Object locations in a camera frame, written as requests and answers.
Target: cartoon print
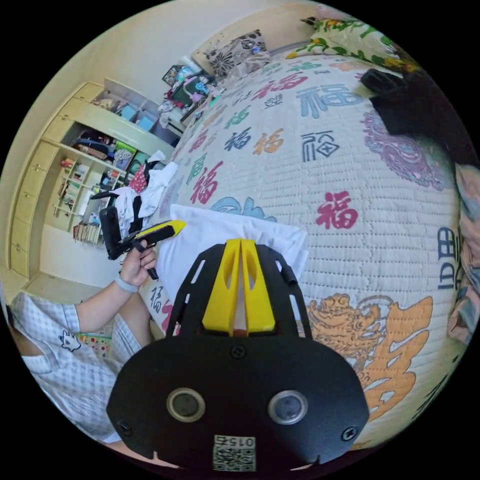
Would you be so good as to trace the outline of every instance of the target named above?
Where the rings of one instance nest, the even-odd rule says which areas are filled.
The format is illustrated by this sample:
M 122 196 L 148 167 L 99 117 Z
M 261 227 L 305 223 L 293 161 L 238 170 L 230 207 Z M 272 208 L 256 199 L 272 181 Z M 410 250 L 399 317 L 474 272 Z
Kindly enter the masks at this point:
M 190 175 L 188 175 L 188 178 L 186 179 L 186 185 L 188 185 L 195 177 L 198 177 L 200 172 L 204 169 L 205 158 L 207 158 L 207 154 L 202 155 L 200 158 L 195 160 L 191 167 Z
M 333 136 L 330 135 L 331 133 L 333 133 L 333 130 L 305 133 L 301 136 L 303 139 L 301 154 L 304 162 L 317 160 L 317 154 L 328 158 L 340 148 L 335 143 Z
M 252 139 L 252 137 L 248 135 L 251 128 L 252 127 L 249 126 L 239 135 L 237 135 L 237 132 L 234 131 L 231 137 L 225 142 L 224 150 L 230 152 L 230 150 L 232 150 L 234 147 L 237 150 L 241 150 Z
M 379 154 L 397 176 L 422 187 L 433 187 L 438 192 L 454 188 L 449 158 L 434 142 L 390 135 L 375 110 L 365 112 L 361 122 L 365 126 L 365 145 Z
M 321 67 L 321 63 L 312 63 L 311 61 L 304 61 L 300 65 L 295 65 L 287 70 L 287 72 L 299 72 L 300 70 L 310 70 Z
M 61 346 L 64 349 L 74 352 L 78 350 L 82 344 L 78 341 L 77 337 L 71 335 L 69 331 L 64 330 L 62 335 L 58 336 L 58 339 L 61 341 Z
M 233 117 L 226 123 L 224 130 L 228 130 L 231 125 L 238 125 L 239 123 L 243 122 L 250 114 L 247 111 L 250 107 L 251 105 L 248 105 L 239 113 L 235 112 Z
M 195 151 L 196 149 L 202 146 L 203 142 L 207 139 L 207 133 L 208 133 L 208 129 L 200 132 L 196 140 L 193 142 L 193 145 L 191 146 L 190 150 L 188 151 L 189 154 L 191 154 L 193 151 Z
M 297 85 L 300 85 L 308 79 L 307 76 L 299 76 L 302 72 L 292 73 L 279 81 L 269 80 L 268 83 L 260 90 L 255 92 L 251 100 L 264 98 L 269 91 L 278 92 L 280 90 L 290 90 Z
M 451 228 L 443 226 L 438 229 L 436 239 L 438 260 L 452 259 L 451 261 L 444 261 L 440 267 L 438 290 L 455 289 L 458 291 L 463 278 L 460 260 L 462 252 L 460 235 L 455 235 Z
M 342 72 L 350 72 L 350 70 L 366 70 L 368 66 L 363 61 L 349 60 L 336 63 L 329 63 L 329 67 L 339 69 Z
M 280 138 L 280 134 L 283 131 L 283 128 L 279 128 L 270 136 L 268 136 L 266 133 L 262 133 L 260 140 L 255 144 L 253 153 L 255 155 L 261 155 L 262 152 L 267 152 L 268 154 L 275 153 L 284 143 L 283 139 Z
M 364 101 L 362 96 L 352 93 L 342 84 L 312 86 L 298 91 L 296 97 L 300 99 L 301 116 L 308 117 L 309 110 L 311 110 L 311 116 L 314 119 L 320 117 L 319 110 L 326 112 L 329 107 L 356 105 Z
M 253 198 L 248 196 L 242 208 L 238 200 L 231 196 L 227 196 L 215 202 L 210 207 L 210 210 L 234 215 L 245 215 L 246 217 L 266 220 L 267 222 L 277 222 L 277 219 L 274 216 L 265 216 L 264 211 L 259 206 L 254 206 L 254 204 L 255 202 Z
M 325 224 L 327 230 L 330 225 L 334 229 L 351 229 L 359 217 L 359 213 L 354 208 L 349 208 L 351 202 L 350 194 L 347 191 L 340 193 L 327 192 L 325 194 L 325 203 L 318 207 L 317 212 L 320 216 L 315 220 L 317 225 Z
M 426 297 L 401 309 L 384 295 L 350 305 L 348 295 L 336 293 L 319 303 L 312 300 L 308 316 L 313 339 L 334 349 L 355 370 L 370 410 L 369 422 L 401 402 L 415 385 L 409 371 L 429 331 L 433 299 Z
M 190 197 L 192 204 L 195 204 L 197 199 L 203 205 L 205 205 L 210 200 L 210 197 L 214 194 L 218 186 L 218 182 L 214 180 L 214 178 L 217 176 L 217 169 L 223 164 L 223 161 L 219 161 L 210 170 L 210 172 L 208 172 L 208 175 L 206 177 L 205 174 L 207 173 L 207 167 L 204 168 L 201 177 L 198 179 L 197 183 L 193 187 L 193 194 Z
M 177 202 L 179 199 L 179 190 L 184 181 L 184 177 L 177 178 L 172 181 L 166 188 L 161 198 L 160 205 L 158 206 L 158 218 L 164 219 L 170 217 L 170 205 Z
M 265 100 L 265 107 L 268 109 L 270 107 L 274 107 L 275 105 L 280 105 L 283 103 L 283 95 L 279 93 L 278 95 L 272 96 Z

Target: orange dragon print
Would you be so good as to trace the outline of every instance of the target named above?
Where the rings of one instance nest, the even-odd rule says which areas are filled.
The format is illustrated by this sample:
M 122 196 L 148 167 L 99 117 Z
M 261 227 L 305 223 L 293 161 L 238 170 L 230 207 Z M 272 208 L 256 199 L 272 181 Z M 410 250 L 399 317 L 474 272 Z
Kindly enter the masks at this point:
M 384 295 L 365 298 L 356 307 L 348 295 L 339 293 L 309 303 L 313 339 L 352 365 L 370 409 L 369 422 L 412 390 L 416 375 L 408 370 L 429 337 L 432 309 L 432 297 L 405 310 Z

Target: bedroom wall corner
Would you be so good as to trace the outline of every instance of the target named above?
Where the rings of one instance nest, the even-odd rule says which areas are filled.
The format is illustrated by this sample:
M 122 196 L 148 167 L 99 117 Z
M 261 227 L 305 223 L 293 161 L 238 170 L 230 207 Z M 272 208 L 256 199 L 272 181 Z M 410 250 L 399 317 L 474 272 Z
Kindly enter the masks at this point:
M 169 86 L 168 69 L 216 32 L 255 12 L 306 0 L 172 0 L 123 21 L 94 40 L 95 54 L 87 65 L 92 82 L 105 78 L 126 85 L 155 102 Z M 179 19 L 184 18 L 183 29 Z

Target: white quilted bedspread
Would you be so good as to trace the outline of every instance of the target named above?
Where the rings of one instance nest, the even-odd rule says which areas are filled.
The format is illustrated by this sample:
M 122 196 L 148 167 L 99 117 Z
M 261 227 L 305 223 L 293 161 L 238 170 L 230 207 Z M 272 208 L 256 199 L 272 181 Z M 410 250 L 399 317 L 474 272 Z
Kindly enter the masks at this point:
M 178 203 L 308 231 L 313 336 L 353 365 L 370 407 L 355 448 L 406 427 L 465 349 L 447 338 L 462 275 L 452 168 L 433 141 L 387 134 L 359 82 L 371 67 L 277 58 L 240 80 L 183 135 L 151 219 Z M 173 299 L 152 281 L 142 296 L 164 330 Z

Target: wall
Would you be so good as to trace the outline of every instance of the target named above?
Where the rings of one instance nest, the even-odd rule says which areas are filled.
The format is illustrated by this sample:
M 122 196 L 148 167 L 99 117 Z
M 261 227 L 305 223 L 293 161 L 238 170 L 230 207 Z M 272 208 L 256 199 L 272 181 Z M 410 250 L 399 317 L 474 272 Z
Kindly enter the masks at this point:
M 45 225 L 41 236 L 40 270 L 56 277 L 106 287 L 120 270 L 120 260 L 109 260 L 105 248 L 72 240 L 72 235 Z
M 111 78 L 161 102 L 170 88 L 162 77 L 181 57 L 189 57 L 199 45 L 236 20 L 292 1 L 296 0 L 163 3 L 116 25 L 98 39 L 86 75 L 99 83 Z
M 58 71 L 37 97 L 20 125 L 1 172 L 0 225 L 8 225 L 10 201 L 15 196 L 17 179 L 23 165 L 31 155 L 45 125 L 57 113 L 65 99 L 84 82 L 84 72 L 94 47 L 93 43 L 89 43 Z M 0 235 L 0 260 L 3 262 L 7 233 L 5 231 Z

